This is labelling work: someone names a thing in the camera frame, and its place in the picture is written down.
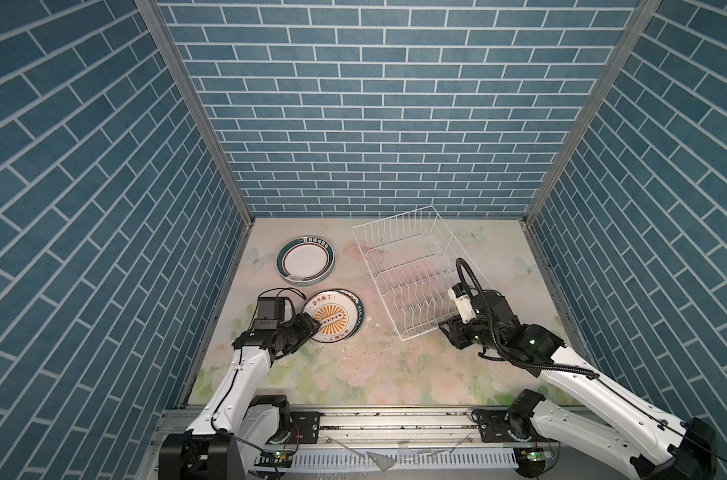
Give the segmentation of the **dark green rim plate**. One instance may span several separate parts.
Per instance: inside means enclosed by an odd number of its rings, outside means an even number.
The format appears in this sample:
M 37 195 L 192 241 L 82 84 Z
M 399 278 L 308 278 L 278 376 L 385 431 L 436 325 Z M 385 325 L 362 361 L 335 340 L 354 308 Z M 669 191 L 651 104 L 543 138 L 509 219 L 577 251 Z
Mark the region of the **dark green rim plate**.
M 323 282 L 333 270 L 336 254 L 328 241 L 317 236 L 290 240 L 277 254 L 276 269 L 288 284 L 309 287 Z

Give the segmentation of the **white wire dish rack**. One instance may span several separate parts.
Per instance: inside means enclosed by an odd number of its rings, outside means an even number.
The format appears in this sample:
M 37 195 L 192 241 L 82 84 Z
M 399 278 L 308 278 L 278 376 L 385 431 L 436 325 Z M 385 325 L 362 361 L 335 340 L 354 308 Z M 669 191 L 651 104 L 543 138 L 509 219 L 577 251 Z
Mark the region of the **white wire dish rack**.
M 352 234 L 400 340 L 427 334 L 459 314 L 449 296 L 459 283 L 455 260 L 463 258 L 489 285 L 433 206 L 359 224 Z

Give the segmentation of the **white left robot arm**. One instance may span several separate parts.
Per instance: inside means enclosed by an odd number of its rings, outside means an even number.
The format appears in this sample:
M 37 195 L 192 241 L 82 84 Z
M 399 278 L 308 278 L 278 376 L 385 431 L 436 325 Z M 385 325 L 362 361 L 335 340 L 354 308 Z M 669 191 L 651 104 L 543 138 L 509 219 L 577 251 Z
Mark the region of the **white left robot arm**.
M 285 321 L 257 319 L 233 342 L 229 368 L 213 398 L 187 430 L 159 449 L 159 479 L 245 479 L 268 440 L 290 421 L 278 399 L 253 403 L 276 360 L 297 352 L 320 323 L 299 313 Z

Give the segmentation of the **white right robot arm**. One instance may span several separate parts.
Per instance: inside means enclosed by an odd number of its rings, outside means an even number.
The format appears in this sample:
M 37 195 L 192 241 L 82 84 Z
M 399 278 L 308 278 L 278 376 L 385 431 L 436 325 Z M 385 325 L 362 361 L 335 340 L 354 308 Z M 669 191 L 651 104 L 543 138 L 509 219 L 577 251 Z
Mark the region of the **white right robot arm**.
M 579 400 L 590 412 L 570 412 L 525 389 L 501 420 L 475 412 L 479 425 L 518 442 L 555 440 L 591 456 L 629 479 L 713 479 L 715 430 L 699 418 L 682 420 L 600 372 L 547 328 L 522 324 L 495 290 L 463 284 L 447 291 L 457 315 L 439 328 L 452 346 L 495 350 L 507 362 Z

